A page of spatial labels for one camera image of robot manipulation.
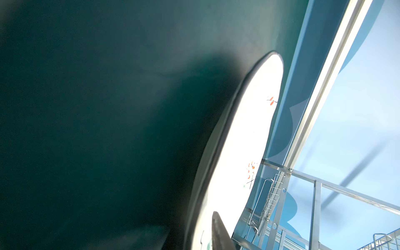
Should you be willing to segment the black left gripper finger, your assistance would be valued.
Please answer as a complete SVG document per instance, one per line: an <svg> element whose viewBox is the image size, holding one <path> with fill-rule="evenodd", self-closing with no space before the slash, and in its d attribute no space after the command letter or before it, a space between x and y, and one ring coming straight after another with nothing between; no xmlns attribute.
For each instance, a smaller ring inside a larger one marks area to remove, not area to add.
<svg viewBox="0 0 400 250"><path fill-rule="evenodd" d="M211 240L213 250L236 250L234 243L217 211L211 221Z"/></svg>

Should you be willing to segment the white plate floral sprigs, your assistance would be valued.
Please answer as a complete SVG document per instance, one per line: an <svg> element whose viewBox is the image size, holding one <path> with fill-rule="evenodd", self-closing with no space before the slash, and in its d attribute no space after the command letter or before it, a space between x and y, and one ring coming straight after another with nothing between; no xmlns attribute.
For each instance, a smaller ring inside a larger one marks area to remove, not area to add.
<svg viewBox="0 0 400 250"><path fill-rule="evenodd" d="M282 56L258 60L228 101L202 153L185 222L185 250L213 249L213 215L232 235L246 207L279 104Z"/></svg>

